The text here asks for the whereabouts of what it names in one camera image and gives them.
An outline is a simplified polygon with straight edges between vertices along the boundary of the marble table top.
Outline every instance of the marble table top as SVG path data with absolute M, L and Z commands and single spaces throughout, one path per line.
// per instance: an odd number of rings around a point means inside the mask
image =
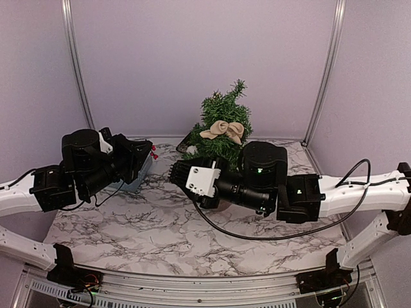
M 58 211 L 45 243 L 72 249 L 77 264 L 108 270 L 156 275 L 236 276 L 305 270 L 325 265 L 325 256 L 345 244 L 340 227 L 286 241 L 246 241 L 213 230 L 191 201 L 169 183 L 170 166 L 180 154 L 180 139 L 151 139 L 159 159 L 137 194 L 119 192 L 101 207 L 85 204 L 72 212 Z M 313 173 L 298 142 L 273 141 L 288 150 L 289 175 Z M 102 201 L 113 190 L 97 197 Z M 331 223 L 322 219 L 303 225 L 286 224 L 253 210 L 231 205 L 207 211 L 221 227 L 248 236 L 294 234 Z

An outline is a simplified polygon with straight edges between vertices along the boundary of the robotic arm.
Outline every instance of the robotic arm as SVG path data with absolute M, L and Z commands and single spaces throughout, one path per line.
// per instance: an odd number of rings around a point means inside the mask
M 325 269 L 297 276 L 301 293 L 350 282 L 357 265 L 383 243 L 411 234 L 411 168 L 407 163 L 400 163 L 391 173 L 371 176 L 369 183 L 366 177 L 340 183 L 341 178 L 331 176 L 287 176 L 286 149 L 254 141 L 240 154 L 238 170 L 230 171 L 222 158 L 180 160 L 172 167 L 170 181 L 203 209 L 215 209 L 223 199 L 264 217 L 276 211 L 277 220 L 287 223 L 381 210 L 352 241 L 328 253 Z
M 150 141 L 130 141 L 108 128 L 78 130 L 62 138 L 63 161 L 28 171 L 0 185 L 0 216 L 20 212 L 49 212 L 68 205 L 90 203 L 112 182 L 131 184 L 150 157 Z M 101 273 L 74 266 L 68 247 L 32 241 L 0 227 L 0 252 L 42 268 L 48 279 L 78 287 L 78 281 Z

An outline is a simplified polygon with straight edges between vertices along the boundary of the miniature christmas tree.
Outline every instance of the miniature christmas tree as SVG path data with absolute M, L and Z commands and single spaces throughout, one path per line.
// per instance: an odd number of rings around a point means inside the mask
M 252 133 L 250 125 L 250 109 L 243 105 L 236 104 L 236 100 L 242 97 L 244 89 L 247 87 L 244 81 L 237 80 L 233 89 L 222 95 L 221 92 L 214 92 L 210 98 L 205 98 L 202 102 L 202 124 L 197 123 L 190 132 L 189 145 L 197 148 L 194 153 L 185 153 L 184 159 L 195 157 L 223 157 L 230 163 L 232 170 L 237 167 L 237 159 L 241 149 L 245 145 L 247 137 Z M 217 121 L 227 123 L 241 123 L 243 133 L 237 144 L 233 138 L 226 133 L 213 137 L 214 139 L 203 138 L 200 133 L 210 130 Z

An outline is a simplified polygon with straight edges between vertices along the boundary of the ribbon bow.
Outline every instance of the ribbon bow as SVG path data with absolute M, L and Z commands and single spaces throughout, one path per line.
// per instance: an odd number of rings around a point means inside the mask
M 200 133 L 203 138 L 214 139 L 219 135 L 226 134 L 229 136 L 236 144 L 241 144 L 241 138 L 243 137 L 244 126 L 238 122 L 225 122 L 222 120 L 215 121 L 211 125 L 209 130 L 204 130 Z

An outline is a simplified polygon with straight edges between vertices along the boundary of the bow knot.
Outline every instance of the bow knot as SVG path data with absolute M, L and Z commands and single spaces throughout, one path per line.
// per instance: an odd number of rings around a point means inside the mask
M 241 138 L 243 137 L 244 126 L 238 122 L 225 122 L 222 120 L 215 121 L 211 125 L 209 130 L 204 130 L 200 133 L 203 138 L 214 139 L 219 135 L 226 134 L 229 136 L 236 144 L 241 144 Z

